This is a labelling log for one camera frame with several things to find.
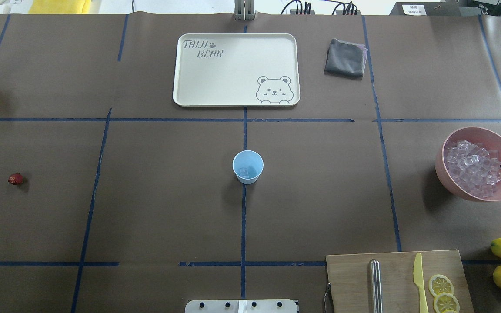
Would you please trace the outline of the clear ice cube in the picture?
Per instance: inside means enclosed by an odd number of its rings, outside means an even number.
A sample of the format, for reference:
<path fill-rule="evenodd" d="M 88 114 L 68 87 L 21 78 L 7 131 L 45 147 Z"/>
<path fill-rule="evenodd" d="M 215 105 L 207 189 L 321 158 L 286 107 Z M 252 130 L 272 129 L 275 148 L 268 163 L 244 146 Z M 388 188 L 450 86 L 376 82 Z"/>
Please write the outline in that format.
<path fill-rule="evenodd" d="M 245 180 L 248 180 L 251 176 L 248 168 L 239 168 L 238 175 Z"/>

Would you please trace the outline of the pile of ice cubes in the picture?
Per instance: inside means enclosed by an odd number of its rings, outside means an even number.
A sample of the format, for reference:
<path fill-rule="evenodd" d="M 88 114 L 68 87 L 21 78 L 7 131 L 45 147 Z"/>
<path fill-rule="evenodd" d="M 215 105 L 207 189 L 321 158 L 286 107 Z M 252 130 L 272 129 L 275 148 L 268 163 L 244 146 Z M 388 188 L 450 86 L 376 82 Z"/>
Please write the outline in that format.
<path fill-rule="evenodd" d="M 499 156 L 498 150 L 483 143 L 448 140 L 444 144 L 444 166 L 452 180 L 477 198 L 487 199 L 497 192 L 501 182 Z"/>

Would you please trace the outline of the light blue cup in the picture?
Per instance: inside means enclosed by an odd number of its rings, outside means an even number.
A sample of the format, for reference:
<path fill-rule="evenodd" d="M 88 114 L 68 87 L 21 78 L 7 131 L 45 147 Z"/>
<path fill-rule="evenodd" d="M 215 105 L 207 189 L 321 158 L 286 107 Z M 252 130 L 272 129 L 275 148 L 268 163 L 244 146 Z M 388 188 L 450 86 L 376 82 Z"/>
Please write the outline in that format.
<path fill-rule="evenodd" d="M 239 168 L 248 168 L 250 173 L 250 178 L 248 180 L 243 179 L 238 175 Z M 252 150 L 243 150 L 235 155 L 232 162 L 232 169 L 235 176 L 238 178 L 239 182 L 243 184 L 255 183 L 259 176 L 262 174 L 264 168 L 264 162 L 262 157 Z"/>

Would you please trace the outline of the pink bowl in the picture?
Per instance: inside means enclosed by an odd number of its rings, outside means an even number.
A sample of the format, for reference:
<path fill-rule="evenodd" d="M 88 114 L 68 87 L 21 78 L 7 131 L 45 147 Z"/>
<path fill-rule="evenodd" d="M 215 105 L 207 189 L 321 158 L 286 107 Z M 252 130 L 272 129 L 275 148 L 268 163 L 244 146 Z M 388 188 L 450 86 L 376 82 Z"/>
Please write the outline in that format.
<path fill-rule="evenodd" d="M 444 149 L 447 141 L 457 140 L 476 141 L 486 144 L 491 149 L 496 149 L 499 152 L 499 160 L 501 160 L 501 136 L 492 130 L 483 127 L 462 127 L 450 133 L 440 144 L 437 156 L 435 159 L 435 172 L 438 180 L 451 194 L 469 201 L 475 202 L 498 202 L 501 201 L 501 182 L 498 184 L 497 191 L 489 198 L 479 198 L 469 194 L 463 190 L 449 174 L 444 164 Z"/>

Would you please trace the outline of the lemon slice upper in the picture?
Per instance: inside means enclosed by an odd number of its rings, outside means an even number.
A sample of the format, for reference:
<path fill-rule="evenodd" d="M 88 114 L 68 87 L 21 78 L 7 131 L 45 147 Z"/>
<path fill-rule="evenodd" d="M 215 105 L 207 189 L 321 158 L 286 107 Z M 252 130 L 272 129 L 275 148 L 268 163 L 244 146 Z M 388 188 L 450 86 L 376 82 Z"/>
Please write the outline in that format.
<path fill-rule="evenodd" d="M 445 275 L 433 275 L 428 281 L 428 287 L 433 297 L 437 297 L 442 293 L 454 294 L 454 285 Z"/>

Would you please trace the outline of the yellow plastic knife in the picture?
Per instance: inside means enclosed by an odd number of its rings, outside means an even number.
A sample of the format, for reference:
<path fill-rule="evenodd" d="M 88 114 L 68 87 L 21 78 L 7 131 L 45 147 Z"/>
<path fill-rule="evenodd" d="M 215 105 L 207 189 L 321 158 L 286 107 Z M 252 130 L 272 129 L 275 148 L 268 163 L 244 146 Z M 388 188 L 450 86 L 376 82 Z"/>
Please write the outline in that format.
<path fill-rule="evenodd" d="M 429 307 L 426 301 L 426 291 L 425 291 L 425 282 L 423 273 L 423 255 L 420 252 L 416 253 L 415 255 L 414 264 L 412 268 L 412 277 L 415 286 L 418 289 L 419 312 L 428 313 Z"/>

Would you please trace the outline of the lemon slice lower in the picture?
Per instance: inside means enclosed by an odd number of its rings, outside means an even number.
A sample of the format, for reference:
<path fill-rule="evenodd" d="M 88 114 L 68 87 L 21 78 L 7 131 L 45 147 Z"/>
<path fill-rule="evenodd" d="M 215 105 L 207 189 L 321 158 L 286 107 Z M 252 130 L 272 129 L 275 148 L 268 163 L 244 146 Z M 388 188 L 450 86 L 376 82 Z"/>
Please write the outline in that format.
<path fill-rule="evenodd" d="M 455 295 L 451 293 L 439 293 L 434 297 L 433 308 L 436 313 L 459 313 L 461 306 Z"/>

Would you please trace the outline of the steel knife sharpener rod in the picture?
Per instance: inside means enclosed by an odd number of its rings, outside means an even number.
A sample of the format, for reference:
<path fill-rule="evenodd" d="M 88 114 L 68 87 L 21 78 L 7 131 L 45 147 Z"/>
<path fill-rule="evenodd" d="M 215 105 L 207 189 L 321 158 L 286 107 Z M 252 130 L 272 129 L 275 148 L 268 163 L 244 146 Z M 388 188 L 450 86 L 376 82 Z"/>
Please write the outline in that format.
<path fill-rule="evenodd" d="M 376 259 L 369 262 L 370 302 L 372 313 L 383 313 L 383 297 L 381 286 L 381 265 Z"/>

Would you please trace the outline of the grey folded cloth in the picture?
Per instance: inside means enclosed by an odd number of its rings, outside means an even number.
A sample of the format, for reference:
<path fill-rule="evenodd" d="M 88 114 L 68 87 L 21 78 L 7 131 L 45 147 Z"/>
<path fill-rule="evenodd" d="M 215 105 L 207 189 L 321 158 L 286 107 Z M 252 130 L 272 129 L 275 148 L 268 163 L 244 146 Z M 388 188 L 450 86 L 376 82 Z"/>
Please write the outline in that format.
<path fill-rule="evenodd" d="M 326 73 L 359 79 L 364 75 L 368 48 L 365 44 L 332 38 L 324 67 Z"/>

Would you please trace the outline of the wooden cutting board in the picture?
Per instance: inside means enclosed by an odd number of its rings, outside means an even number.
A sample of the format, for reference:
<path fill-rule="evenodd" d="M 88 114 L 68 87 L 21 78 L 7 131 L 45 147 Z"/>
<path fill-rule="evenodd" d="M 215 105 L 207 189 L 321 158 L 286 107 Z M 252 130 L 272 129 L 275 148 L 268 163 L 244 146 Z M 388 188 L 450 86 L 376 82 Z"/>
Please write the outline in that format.
<path fill-rule="evenodd" d="M 422 251 L 424 279 L 447 276 L 454 285 L 462 313 L 474 311 L 458 250 Z M 416 252 L 333 254 L 326 256 L 328 280 L 336 313 L 371 311 L 370 260 L 381 265 L 382 309 L 385 313 L 419 312 L 419 289 L 414 283 Z"/>

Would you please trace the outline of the cream bear tray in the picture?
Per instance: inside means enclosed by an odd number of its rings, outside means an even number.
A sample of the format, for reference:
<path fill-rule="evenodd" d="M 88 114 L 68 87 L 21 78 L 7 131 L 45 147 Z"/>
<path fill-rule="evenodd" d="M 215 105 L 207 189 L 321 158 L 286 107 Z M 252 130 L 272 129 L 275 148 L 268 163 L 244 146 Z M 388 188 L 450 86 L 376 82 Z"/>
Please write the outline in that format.
<path fill-rule="evenodd" d="M 172 98 L 181 107 L 290 107 L 300 97 L 292 34 L 187 33 L 178 39 Z"/>

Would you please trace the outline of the red strawberry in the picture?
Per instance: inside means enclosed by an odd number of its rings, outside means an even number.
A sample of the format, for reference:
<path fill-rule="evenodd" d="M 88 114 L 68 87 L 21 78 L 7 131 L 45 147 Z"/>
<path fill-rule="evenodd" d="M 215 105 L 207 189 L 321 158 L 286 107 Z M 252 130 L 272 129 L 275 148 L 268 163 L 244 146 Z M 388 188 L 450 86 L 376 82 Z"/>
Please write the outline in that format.
<path fill-rule="evenodd" d="M 13 173 L 8 177 L 8 183 L 14 186 L 19 186 L 24 183 L 24 177 L 20 173 Z"/>

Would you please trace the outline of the yellow cloth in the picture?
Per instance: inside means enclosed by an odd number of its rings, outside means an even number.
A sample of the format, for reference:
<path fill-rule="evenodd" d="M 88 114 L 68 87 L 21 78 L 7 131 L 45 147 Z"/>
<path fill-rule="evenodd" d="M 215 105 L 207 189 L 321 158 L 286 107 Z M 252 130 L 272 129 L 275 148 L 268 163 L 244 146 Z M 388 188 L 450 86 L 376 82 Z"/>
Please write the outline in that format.
<path fill-rule="evenodd" d="M 91 0 L 34 0 L 28 14 L 87 14 Z"/>

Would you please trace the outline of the aluminium frame post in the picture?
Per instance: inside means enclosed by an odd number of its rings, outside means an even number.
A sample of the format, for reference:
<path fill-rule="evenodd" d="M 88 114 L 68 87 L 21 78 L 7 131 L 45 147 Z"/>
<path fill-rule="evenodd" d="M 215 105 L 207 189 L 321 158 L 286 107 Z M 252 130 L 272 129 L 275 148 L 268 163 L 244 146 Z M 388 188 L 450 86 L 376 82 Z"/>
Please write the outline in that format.
<path fill-rule="evenodd" d="M 235 0 L 234 19 L 254 20 L 256 18 L 255 0 Z"/>

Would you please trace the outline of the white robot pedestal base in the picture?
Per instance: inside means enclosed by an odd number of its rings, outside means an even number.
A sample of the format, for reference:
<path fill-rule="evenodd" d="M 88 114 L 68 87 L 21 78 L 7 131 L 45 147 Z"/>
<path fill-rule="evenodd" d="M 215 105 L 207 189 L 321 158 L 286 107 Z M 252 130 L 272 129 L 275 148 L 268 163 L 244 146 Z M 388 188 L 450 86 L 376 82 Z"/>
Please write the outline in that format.
<path fill-rule="evenodd" d="M 292 299 L 191 300 L 185 313 L 298 313 L 300 306 Z"/>

